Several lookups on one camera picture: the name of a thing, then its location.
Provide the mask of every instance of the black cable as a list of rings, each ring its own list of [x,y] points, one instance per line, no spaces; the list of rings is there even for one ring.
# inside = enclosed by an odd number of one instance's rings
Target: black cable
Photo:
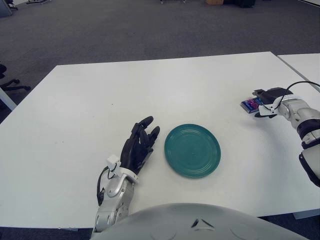
[[[98,200],[98,205],[100,206],[103,202],[103,194],[102,194],[102,191],[100,191],[100,182],[101,182],[101,177],[102,175],[104,174],[105,171],[107,171],[109,169],[108,166],[106,166],[102,172],[100,173],[100,176],[98,178],[98,183],[96,184],[96,198]]]
[[[320,84],[318,84],[318,83],[316,83],[316,82],[313,82],[313,81],[296,81],[296,82],[292,83],[290,86],[288,86],[288,87],[286,88],[286,90],[289,90],[292,86],[294,86],[294,85],[296,85],[296,84],[305,84],[305,83],[307,83],[307,84],[313,84],[313,85],[316,85],[316,86],[320,87]],[[284,99],[285,95],[286,95],[286,94],[283,94],[283,95],[282,95],[279,104],[274,108],[274,110],[276,110],[276,109],[280,106],[280,104],[281,104],[282,100]],[[267,110],[271,111],[271,109],[268,108],[268,107],[266,107],[266,106],[264,105],[264,103],[262,103],[262,105],[263,105]]]

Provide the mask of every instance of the green plate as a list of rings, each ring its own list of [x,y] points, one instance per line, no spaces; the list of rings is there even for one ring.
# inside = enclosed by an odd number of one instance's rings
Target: green plate
[[[221,150],[215,136],[202,126],[183,124],[165,139],[165,157],[178,173],[189,178],[202,178],[218,166]]]

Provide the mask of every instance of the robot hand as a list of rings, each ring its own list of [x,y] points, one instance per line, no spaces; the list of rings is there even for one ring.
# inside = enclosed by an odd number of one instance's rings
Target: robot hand
[[[310,180],[320,187],[320,111],[310,108],[299,96],[289,91],[289,88],[255,90],[253,95],[260,98],[263,103],[259,106],[259,112],[255,117],[273,118],[281,115],[291,122],[302,140],[303,151],[299,155],[302,167]]]
[[[121,167],[131,170],[136,175],[152,153],[152,146],[160,132],[160,127],[156,126],[150,134],[146,133],[145,129],[153,120],[152,116],[148,116],[139,123],[134,124],[131,136],[125,141],[121,152]]]

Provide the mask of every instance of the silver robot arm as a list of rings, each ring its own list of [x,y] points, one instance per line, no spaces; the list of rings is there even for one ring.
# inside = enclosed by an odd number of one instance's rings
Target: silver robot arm
[[[134,124],[131,136],[122,149],[120,160],[115,161],[112,167],[105,167],[100,174],[96,195],[99,209],[95,217],[92,238],[128,216],[129,205],[134,195],[134,184],[138,182],[138,173],[152,153],[152,146],[160,132],[157,126],[150,134],[146,133],[145,129],[152,121],[153,117],[149,116]],[[101,178],[106,173],[110,181],[100,190]]]
[[[320,187],[320,112],[284,88],[260,89],[253,94],[264,104],[256,117],[282,115],[291,122],[302,140],[299,160],[310,180]]]

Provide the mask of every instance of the wall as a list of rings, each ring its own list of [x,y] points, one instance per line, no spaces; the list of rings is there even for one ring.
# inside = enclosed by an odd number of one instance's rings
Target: wall
[[[15,5],[22,4],[22,3],[25,3],[25,2],[28,2],[28,0],[13,0],[13,3]]]

